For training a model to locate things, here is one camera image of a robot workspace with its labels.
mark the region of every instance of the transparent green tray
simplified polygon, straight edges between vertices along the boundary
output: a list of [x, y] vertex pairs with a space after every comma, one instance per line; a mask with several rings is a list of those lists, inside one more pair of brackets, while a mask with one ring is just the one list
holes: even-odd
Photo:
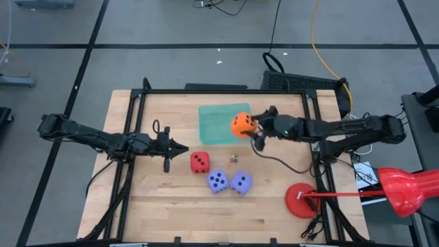
[[228, 104], [200, 106], [198, 108], [200, 140], [204, 144], [226, 144], [246, 142], [235, 137], [230, 131], [230, 123], [238, 113], [250, 113], [249, 104]]

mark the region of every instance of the black metal frame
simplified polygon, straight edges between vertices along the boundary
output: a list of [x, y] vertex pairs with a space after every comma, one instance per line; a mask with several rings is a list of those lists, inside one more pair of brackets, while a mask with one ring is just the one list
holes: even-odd
[[[317, 97], [317, 91], [316, 89], [298, 89], [298, 90], [185, 90], [185, 89], [151, 89], [151, 86], [149, 82], [146, 80], [146, 78], [143, 79], [143, 88], [142, 89], [132, 89], [130, 94], [130, 101], [128, 104], [128, 111], [126, 115], [126, 121], [125, 126], [123, 129], [124, 133], [130, 132], [130, 127], [132, 123], [132, 118], [134, 114], [134, 105], [135, 102], [139, 99], [139, 110], [137, 112], [137, 119], [135, 122], [134, 132], [140, 132], [141, 130], [141, 123], [142, 123], [142, 116], [143, 111], [145, 108], [146, 103], [146, 96], [147, 94], [285, 94], [285, 95], [300, 95], [302, 98], [303, 103], [303, 109], [306, 119], [311, 119], [311, 113], [308, 105], [308, 98], [311, 98], [313, 102], [313, 109], [316, 116], [316, 119], [321, 119], [320, 114], [320, 107], [318, 104], [318, 97]], [[320, 158], [318, 155], [318, 152], [315, 152], [313, 150], [312, 144], [309, 145], [310, 152], [311, 152], [311, 158], [313, 160], [313, 169], [314, 169], [314, 176], [316, 177], [316, 188], [318, 191], [330, 191], [330, 192], [336, 192], [335, 191], [335, 183], [333, 180], [333, 174], [330, 164], [325, 164], [325, 170], [326, 170], [326, 178], [328, 182], [329, 189], [326, 189], [326, 186], [324, 185], [323, 179], [322, 179], [322, 173], [320, 171]], [[107, 225], [104, 229], [103, 239], [79, 239], [76, 242], [66, 242], [66, 243], [57, 243], [57, 244], [43, 244], [43, 245], [37, 245], [33, 247], [54, 247], [54, 246], [69, 246], [69, 247], [108, 247], [111, 244], [124, 244], [123, 243], [123, 232], [125, 229], [125, 223], [126, 223], [126, 214], [128, 212], [128, 203], [129, 203], [129, 197], [130, 197], [130, 188], [131, 188], [131, 182], [132, 177], [134, 173], [134, 164], [135, 159], [132, 159], [132, 162], [126, 163], [128, 166], [128, 170], [126, 173], [126, 181], [124, 183], [127, 184], [127, 188], [124, 189], [128, 190], [128, 192], [124, 195], [123, 199], [121, 200], [121, 212], [119, 216], [119, 223], [117, 227], [117, 236], [116, 238], [110, 238], [111, 235], [111, 228], [112, 228], [112, 219], [114, 218], [114, 215], [111, 213], [110, 215], [107, 215], [110, 217], [110, 220], [108, 221]], [[125, 164], [118, 163], [117, 164], [117, 171], [115, 174], [115, 179], [112, 186], [112, 194], [110, 199], [110, 204], [116, 201], [116, 197], [121, 192], [119, 191], [119, 184], [121, 182], [121, 176], [123, 171], [123, 166]], [[329, 199], [323, 199], [321, 200], [321, 214], [322, 214], [322, 224], [325, 234], [325, 244], [319, 244], [319, 245], [328, 245], [328, 246], [363, 246], [363, 247], [398, 247], [395, 245], [387, 245], [387, 244], [376, 244], [374, 242], [350, 242], [346, 241], [344, 236], [344, 228], [341, 224], [341, 220], [343, 220], [342, 217], [339, 219], [338, 217], [335, 217], [335, 225], [336, 225], [336, 231], [337, 231], [337, 238], [333, 239], [331, 227], [329, 225], [329, 216], [327, 211], [327, 203], [330, 204], [330, 207], [338, 208], [338, 202], [336, 198], [329, 198]], [[144, 242], [143, 246], [149, 246], [149, 247], [181, 247], [181, 246], [198, 246], [198, 247], [299, 247], [302, 246], [302, 244], [278, 244], [277, 240], [275, 238], [270, 239], [270, 243], [267, 244], [234, 244], [234, 243], [182, 243], [181, 237], [175, 236], [174, 242]]]
[[[248, 90], [248, 89], [247, 90], [214, 90], [214, 91], [212, 91], [212, 90], [184, 90], [184, 89], [183, 90], [182, 89], [151, 89], [151, 86], [145, 81], [144, 81], [143, 86], [144, 86], [143, 89], [132, 89], [131, 90], [130, 102], [128, 104], [128, 111], [127, 111], [126, 121], [125, 121], [125, 127], [123, 129], [124, 133], [127, 133], [130, 131], [131, 122], [132, 122], [132, 118], [133, 118], [133, 114], [134, 114], [134, 104], [135, 104], [136, 100], [138, 100], [138, 99], [140, 100], [140, 104], [139, 104], [139, 110], [137, 113], [137, 120], [135, 122], [134, 131], [135, 132], [140, 131], [143, 111], [145, 108], [145, 100], [146, 100], [146, 96], [148, 94], [200, 94], [200, 93], [203, 93], [203, 94], [287, 94], [287, 95], [300, 95], [302, 97], [302, 103], [304, 106], [305, 118], [307, 118], [307, 119], [311, 118], [311, 113], [310, 113], [310, 109], [309, 109], [309, 105], [308, 105], [308, 101], [307, 101], [308, 98], [311, 98], [312, 102], [313, 102], [313, 109], [315, 112], [316, 119], [321, 119], [320, 108], [318, 105], [318, 98], [317, 98], [317, 93], [316, 93], [315, 89], [300, 89], [300, 90], [286, 90], [286, 91], [285, 90], [251, 90], [251, 89], [250, 90]], [[320, 174], [320, 162], [318, 160], [316, 160], [315, 156], [313, 155], [313, 150], [312, 150], [311, 145], [310, 145], [310, 151], [311, 151], [311, 156], [313, 159], [316, 181], [321, 180], [320, 182], [323, 183], [322, 176]], [[135, 163], [135, 160], [133, 160], [133, 162], [127, 164], [128, 165], [128, 172], [127, 172], [126, 179], [129, 179], [130, 181], [132, 180], [132, 175], [133, 175], [133, 171], [134, 171], [134, 163]], [[122, 164], [122, 163], [117, 164], [115, 179], [114, 179], [114, 183], [112, 186], [110, 203], [115, 201], [115, 197], [119, 191], [119, 184], [121, 182], [123, 166], [124, 166], [124, 164]], [[335, 192], [335, 185], [334, 185], [335, 183], [333, 180], [331, 166], [327, 165], [325, 169], [326, 169], [326, 177], [327, 177], [327, 181], [328, 181], [329, 191]], [[126, 214], [127, 214], [127, 210], [128, 210], [129, 196], [130, 196], [130, 189], [128, 189], [128, 193], [127, 193], [126, 197], [123, 199], [123, 202], [121, 203], [121, 212], [119, 215], [119, 223], [118, 223], [117, 236], [116, 236], [116, 239], [118, 241], [122, 241], [122, 238], [123, 238], [123, 232], [125, 229]], [[322, 200], [322, 221], [323, 221], [325, 239], [327, 242], [331, 242], [334, 239], [332, 238], [331, 228], [329, 226], [329, 217], [328, 217], [328, 213], [327, 213], [327, 206], [323, 200]], [[343, 230], [343, 227], [342, 227], [340, 221], [336, 217], [335, 217], [335, 224], [337, 227], [338, 239], [344, 241], [345, 240], [344, 230]], [[104, 239], [110, 239], [111, 229], [112, 229], [112, 219], [106, 225], [106, 228], [104, 230]]]

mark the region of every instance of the blue die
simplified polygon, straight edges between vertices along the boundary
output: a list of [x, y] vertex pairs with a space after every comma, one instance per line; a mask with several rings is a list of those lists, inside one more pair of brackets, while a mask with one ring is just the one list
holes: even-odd
[[238, 171], [233, 177], [230, 187], [234, 191], [244, 196], [245, 194], [247, 194], [252, 184], [253, 184], [253, 178], [249, 174], [243, 171]]
[[207, 176], [207, 183], [213, 193], [218, 193], [228, 187], [226, 174], [222, 170], [211, 172]]

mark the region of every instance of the wooden table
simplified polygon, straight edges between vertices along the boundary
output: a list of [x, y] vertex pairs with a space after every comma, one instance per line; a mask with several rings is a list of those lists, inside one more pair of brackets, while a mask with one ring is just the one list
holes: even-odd
[[[104, 131], [123, 132], [129, 95], [130, 91], [113, 91]], [[324, 120], [340, 120], [333, 91], [318, 91], [318, 100]], [[254, 114], [275, 105], [280, 113], [304, 117], [299, 95], [147, 95], [141, 132], [155, 138], [152, 122], [159, 119], [162, 128], [170, 126], [171, 137], [190, 150], [171, 162], [168, 174], [163, 173], [162, 158], [137, 157], [123, 236], [125, 242], [172, 242], [175, 236], [182, 237], [182, 242], [268, 243], [271, 237], [277, 238], [279, 243], [306, 242], [300, 234], [311, 220], [292, 215], [285, 206], [284, 195], [294, 183], [315, 186], [315, 178], [309, 173], [295, 174], [277, 161], [259, 158], [248, 143], [205, 146], [199, 139], [199, 106], [237, 103], [249, 103]], [[229, 178], [238, 170], [251, 174], [254, 180], [249, 193], [241, 196], [229, 189], [212, 194], [206, 174], [193, 174], [190, 170], [189, 156], [196, 151], [209, 153], [211, 171], [223, 169]], [[239, 161], [229, 167], [227, 161], [233, 153], [238, 153]], [[311, 163], [306, 143], [267, 139], [263, 153], [279, 157], [298, 170], [307, 169]], [[105, 157], [97, 155], [94, 173], [106, 164]], [[345, 154], [340, 158], [351, 161]], [[113, 165], [91, 185], [78, 237], [89, 233], [108, 208], [115, 168]], [[357, 191], [351, 167], [336, 163], [332, 169], [337, 192]], [[352, 225], [368, 238], [359, 198], [339, 198], [339, 204]], [[329, 217], [335, 238], [331, 212]], [[118, 218], [119, 212], [116, 212], [112, 236], [116, 234]], [[321, 233], [314, 243], [323, 242], [324, 233]]]

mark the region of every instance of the gray floor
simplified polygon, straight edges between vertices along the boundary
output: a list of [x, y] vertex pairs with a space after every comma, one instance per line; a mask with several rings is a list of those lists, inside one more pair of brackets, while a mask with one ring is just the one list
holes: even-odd
[[[268, 43], [277, 1], [248, 0], [239, 16], [191, 7], [191, 0], [110, 0], [97, 43]], [[225, 1], [233, 9], [240, 2]], [[439, 43], [434, 0], [406, 0], [424, 43]], [[13, 43], [87, 44], [102, 0], [77, 0], [70, 10], [30, 11], [13, 6]], [[310, 43], [313, 1], [283, 1], [275, 43]], [[0, 1], [0, 41], [5, 42], [7, 1]], [[321, 1], [316, 42], [324, 44], [416, 44], [396, 1]], [[110, 94], [141, 86], [147, 76], [156, 89], [182, 89], [186, 83], [261, 85], [265, 49], [94, 49], [71, 118], [102, 128]], [[15, 49], [37, 81], [34, 89], [0, 88], [0, 106], [13, 109], [0, 149], [0, 239], [14, 246], [45, 166], [51, 144], [38, 138], [43, 113], [61, 113], [81, 64], [83, 49]], [[274, 49], [289, 73], [324, 78], [332, 75], [311, 49]], [[419, 49], [321, 49], [331, 68], [347, 77], [354, 114], [400, 112], [400, 96], [425, 91], [434, 81]], [[439, 51], [430, 50], [439, 63]], [[7, 64], [2, 72], [17, 72]], [[364, 158], [375, 167], [420, 169], [411, 136], [400, 145], [374, 145]], [[95, 153], [63, 143], [28, 244], [73, 241], [84, 206]], [[368, 224], [381, 243], [412, 245], [404, 226]]]

